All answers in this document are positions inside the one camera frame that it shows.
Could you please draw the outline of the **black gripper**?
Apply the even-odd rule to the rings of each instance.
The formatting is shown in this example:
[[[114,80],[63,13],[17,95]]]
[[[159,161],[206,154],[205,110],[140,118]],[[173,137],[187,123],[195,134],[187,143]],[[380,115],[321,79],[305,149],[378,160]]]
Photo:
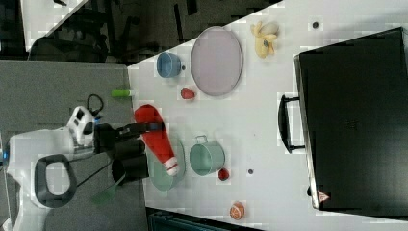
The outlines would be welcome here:
[[[130,123],[118,128],[113,128],[108,123],[98,124],[94,127],[94,153],[122,152],[135,145],[135,140],[131,136],[164,129],[165,125],[162,122]]]

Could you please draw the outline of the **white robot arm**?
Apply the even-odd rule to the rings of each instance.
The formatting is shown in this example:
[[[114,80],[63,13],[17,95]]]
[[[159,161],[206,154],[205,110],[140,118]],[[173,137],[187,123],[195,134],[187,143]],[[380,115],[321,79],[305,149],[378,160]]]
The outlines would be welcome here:
[[[7,174],[19,185],[13,231],[43,231],[51,210],[72,200],[78,188],[73,162],[112,151],[121,141],[163,129],[159,122],[118,128],[88,122],[82,127],[64,126],[12,136],[4,156]]]

